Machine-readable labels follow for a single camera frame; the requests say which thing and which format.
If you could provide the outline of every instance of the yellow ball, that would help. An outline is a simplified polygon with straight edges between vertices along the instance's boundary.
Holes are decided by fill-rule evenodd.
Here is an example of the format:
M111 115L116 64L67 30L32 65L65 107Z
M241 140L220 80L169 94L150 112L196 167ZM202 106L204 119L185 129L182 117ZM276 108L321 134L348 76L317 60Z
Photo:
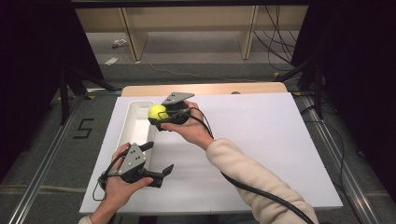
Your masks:
M164 105L154 105L148 110L149 119L167 119L169 116L166 113L166 107Z

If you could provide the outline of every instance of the white table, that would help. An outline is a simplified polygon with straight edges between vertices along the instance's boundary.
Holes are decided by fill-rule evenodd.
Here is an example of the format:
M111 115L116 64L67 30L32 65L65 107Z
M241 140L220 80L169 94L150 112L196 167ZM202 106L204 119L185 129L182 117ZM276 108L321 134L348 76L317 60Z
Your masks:
M117 148L129 103L153 101L165 96L120 97L80 213L92 213L99 202L92 199L97 177L107 168ZM289 93L196 95L215 138L227 137L300 192L315 208L336 208L342 203L335 191L300 113ZM160 189L144 188L119 213L151 216L223 214L250 211L234 187L206 159L198 147L176 133L156 132L150 170L175 168ZM103 196L98 188L96 198Z

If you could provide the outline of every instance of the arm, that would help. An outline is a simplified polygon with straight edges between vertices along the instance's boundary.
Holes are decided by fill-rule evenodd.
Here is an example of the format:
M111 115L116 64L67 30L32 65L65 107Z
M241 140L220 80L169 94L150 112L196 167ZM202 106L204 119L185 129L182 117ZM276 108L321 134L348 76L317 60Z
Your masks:
M185 101L188 107L198 108L196 103ZM191 114L203 120L203 115L192 110ZM183 125L162 124L162 128L179 133L186 141L205 150L209 161L230 178L256 189L272 193L302 210L311 220L318 223L315 211L309 203L284 181L257 161L246 156L227 139L214 140L196 120L189 119ZM286 207L260 195L237 189L242 199L252 208L253 216L260 223L304 223Z
M112 160L126 150L129 143L122 145L114 154ZM113 169L119 169L123 158L120 158L113 166ZM83 217L78 224L106 224L116 212L128 203L131 196L139 189L149 185L152 178L146 177L138 180L133 184L123 181L119 176L111 176L107 179L105 198L90 217Z

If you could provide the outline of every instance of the metal rail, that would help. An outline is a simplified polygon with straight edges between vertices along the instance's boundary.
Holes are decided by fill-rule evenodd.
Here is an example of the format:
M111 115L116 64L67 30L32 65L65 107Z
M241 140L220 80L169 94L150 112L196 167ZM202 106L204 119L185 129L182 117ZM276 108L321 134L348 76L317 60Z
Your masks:
M61 125L54 139L52 140L49 150L47 151L47 154L45 155L43 161L40 163L40 166L35 172L35 176L33 177L32 182L27 187L26 191L23 193L23 196L21 197L20 201L15 207L15 210L8 222L9 224L17 224L17 223L20 224L23 223L23 221L25 220L35 200L35 196L39 192L40 186L43 183L52 165L52 162L55 159L59 151L59 148L62 145L62 142L64 141L64 136L69 129L70 123L73 120L73 117L83 100L84 100L84 96L77 96L74 99L73 105L70 108L69 118L65 121L63 125Z
M304 99L304 103L306 106L311 106L314 102L311 98ZM312 111L309 113L311 118L314 121L320 122L318 115ZM359 185L358 181L354 177L352 171L349 169L349 166L345 159L343 159L343 153L335 144L332 136L330 135L329 130L327 129L326 125L321 125L316 123L316 127L318 132L320 133L323 142L325 143L326 148L329 150L330 156L338 170L341 172L341 165L343 163L343 170L342 170L342 178L344 185L349 192L349 195L353 201L353 205L355 206L356 211L364 224L379 224L379 220L373 210L373 207L370 205L370 202L367 200L366 196L364 195L361 186Z

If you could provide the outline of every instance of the cable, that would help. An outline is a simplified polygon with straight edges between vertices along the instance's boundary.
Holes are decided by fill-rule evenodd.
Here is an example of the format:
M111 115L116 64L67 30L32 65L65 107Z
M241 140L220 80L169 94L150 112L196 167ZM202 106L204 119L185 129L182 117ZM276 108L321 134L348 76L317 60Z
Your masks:
M289 34L291 35L291 37L294 39L294 41L297 41L297 38L294 37L294 35L291 33L291 31L289 31Z
M206 76L198 76L198 75L191 74L191 73L175 73L175 72L169 71L167 69L156 68L156 67L154 67L154 65L152 65L152 63L149 63L149 65L154 70L167 72L167 73L170 73L170 74L173 74L173 75L177 75L177 76L190 76L190 77L199 77L199 78L216 78L216 79L222 79L222 80L226 80L226 81L258 82L258 80L253 80L253 79L227 78L227 77L206 77Z
M349 203L349 206L351 207L353 214L355 215L356 219L357 219L357 220L359 221L359 223L361 224L361 219L359 218L359 215L358 215L358 213L357 213L355 207L352 205L352 202L351 202L350 199L348 198L347 192L346 192L346 190L344 189L343 170L344 170L344 160L345 160L345 147L344 147L344 141L343 141L343 138L342 138L341 134L340 134L332 125L330 125L330 124L328 124L328 123L325 123L325 122L322 121L322 120L318 120L318 121L316 121L316 120L305 120L304 123L318 123L318 124L324 125L325 127L330 127L330 128L332 128L332 129L337 133L339 139L341 140L341 149L342 149L342 152L341 152L341 161L340 161L341 165L340 165L340 175L339 175L340 185L336 184L333 180L332 180L332 183L333 183L337 188L339 188L339 189L341 190L341 192L345 195L346 201Z
M285 54L286 54L286 57L287 57L287 58L289 59L289 61L290 61L290 58L289 58L288 53L289 53L290 56L291 56L291 52L290 52L288 46L285 45L286 43L285 43L285 41L284 41L282 35L280 34L280 31L279 31L279 14L280 14L280 7L279 7L279 6L276 6L276 22L274 22L274 20L273 20L273 18L272 18L272 16L271 16L271 14L270 14L270 12L269 12L267 6L265 6L265 10L267 11L268 16L269 16L269 18L270 18L272 24L274 25L274 29L275 29L275 30L274 30L274 33L273 33L272 39L274 39L275 33L277 33L278 36L279 36L280 42L283 43L283 44L282 44L282 49L284 50L284 52L285 52Z
M273 49L271 49L270 46L268 46L267 44L264 43L264 41L262 41L259 36L256 34L256 32L254 31L253 34L257 37L257 39L260 41L260 43L268 50L268 54L269 52L273 53L276 57L278 57L279 59L283 60L285 63L290 63L290 61L288 59L285 59L284 57L280 56L276 51L274 51Z
M106 180L107 180L107 178L108 178L108 173L110 172L111 168L114 166L114 164L115 164L121 157L126 156L127 153L128 153L128 150L125 150L125 151L121 152L121 153L110 163L110 165L108 165L107 169L106 169L106 170L101 174L101 176L98 178L98 181L97 181L97 183L96 183L96 186L95 186L95 188L93 189L93 192L92 192L92 198L93 198L94 201L100 202L100 201L103 200L103 199L96 199L96 198L95 198L95 192L96 192L96 189L98 188L98 185L101 184L101 183L102 183L102 184L105 184L105 183L106 183Z
M277 44L285 45L285 46L288 46L288 47L291 47L291 48L295 48L293 45L282 43L280 41L274 40L271 36L269 36L267 33L265 33L265 31L262 31L262 32L265 34L265 36L267 36L268 39L272 39L272 41L276 42Z
M315 109L315 106L314 106L314 105L311 105L311 106L307 107L306 109L300 111L300 115L306 113L307 111L309 111L309 110L311 110L311 109Z
M210 125L209 125L209 123L207 122L207 119L206 119L206 117L205 117L205 114L204 114L201 110L199 110L198 108L192 107L192 109L196 109L196 110L198 110L198 111L201 112L201 114L202 114L202 115L204 116L204 118L205 118L205 121L206 121L206 123L207 123L207 126L205 125L205 123L204 123L202 120L200 120L200 119L198 119L198 118L196 118L196 117L190 115L191 118L196 119L196 120L199 121L201 124L203 124L204 127L206 128L206 130L209 132L210 136L211 136L212 138L214 138L214 137L213 137L213 134L212 134L212 131L211 131L210 128L209 128ZM308 223L308 224L314 224L314 222L309 218L309 216L307 216L303 211L301 211L299 208L297 208L296 206L294 206L292 203L289 203L289 202L285 201L284 199L279 198L279 197L277 197L276 195L274 195L274 194L272 194L272 193L270 193L270 192L266 192L266 191L263 191L263 190L261 190L261 189L256 189L256 188L253 188L253 187L248 186L248 185L246 185L246 184L243 184L243 183L241 183L241 182L238 182L237 180L234 180L234 179L230 178L229 176L227 176L227 175L224 174L223 172L221 172L221 174L222 174L231 184L233 184L233 185L236 186L237 188L247 190L247 191L249 191L249 192L258 194L258 195L260 195L260 196L262 196L262 197L265 197L265 198L268 198L268 199L270 199L270 200L273 200L274 202L280 203L280 204L282 204L283 206L287 207L290 211L292 211L292 212L293 212L294 214L296 214L298 217L300 217L302 220L304 220L306 223Z
M236 187L240 189L247 190L249 192L258 194L262 197L271 199L277 203L282 204L283 206L287 207L290 211L292 211L294 214L296 214L298 217L300 217L302 220L304 220L306 223L314 223L304 212L302 212L300 209L298 209L296 206L294 206L292 203L289 203L288 201L283 200L282 198L277 197L276 195L260 190L260 189L255 189L251 186L248 186L246 184L240 183L229 176L225 175L224 173L221 173L230 183L235 185Z

